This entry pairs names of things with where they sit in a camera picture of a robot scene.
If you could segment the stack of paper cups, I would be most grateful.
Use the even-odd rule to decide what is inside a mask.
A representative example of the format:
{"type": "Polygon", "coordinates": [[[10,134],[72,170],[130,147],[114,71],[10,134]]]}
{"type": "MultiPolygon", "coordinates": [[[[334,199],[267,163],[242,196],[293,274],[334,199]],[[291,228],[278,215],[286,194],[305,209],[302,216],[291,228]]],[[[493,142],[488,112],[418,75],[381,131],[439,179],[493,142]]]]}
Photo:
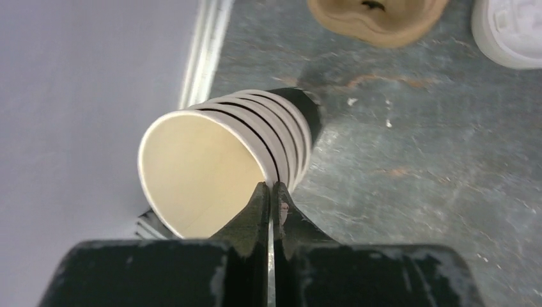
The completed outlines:
{"type": "Polygon", "coordinates": [[[323,128],[316,97],[300,88],[240,90],[157,118],[137,169],[160,222],[181,239],[209,238],[255,187],[302,181],[323,128]]]}

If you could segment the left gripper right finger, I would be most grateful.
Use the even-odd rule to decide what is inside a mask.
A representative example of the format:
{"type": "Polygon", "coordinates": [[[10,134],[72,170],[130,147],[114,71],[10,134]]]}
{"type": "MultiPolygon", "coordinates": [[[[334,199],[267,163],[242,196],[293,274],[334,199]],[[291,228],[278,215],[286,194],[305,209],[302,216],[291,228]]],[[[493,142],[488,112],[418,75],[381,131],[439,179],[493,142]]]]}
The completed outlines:
{"type": "Polygon", "coordinates": [[[277,306],[483,306],[464,259],[438,244],[341,244],[273,188],[277,306]]]}

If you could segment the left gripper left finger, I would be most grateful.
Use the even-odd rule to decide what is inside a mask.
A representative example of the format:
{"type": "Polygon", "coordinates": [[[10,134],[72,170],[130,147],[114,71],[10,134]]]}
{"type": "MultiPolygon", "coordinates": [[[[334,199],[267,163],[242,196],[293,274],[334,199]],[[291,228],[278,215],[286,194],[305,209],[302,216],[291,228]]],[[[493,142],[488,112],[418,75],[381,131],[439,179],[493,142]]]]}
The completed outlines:
{"type": "Polygon", "coordinates": [[[270,191],[209,239],[87,240],[60,261],[40,306],[266,306],[270,191]]]}

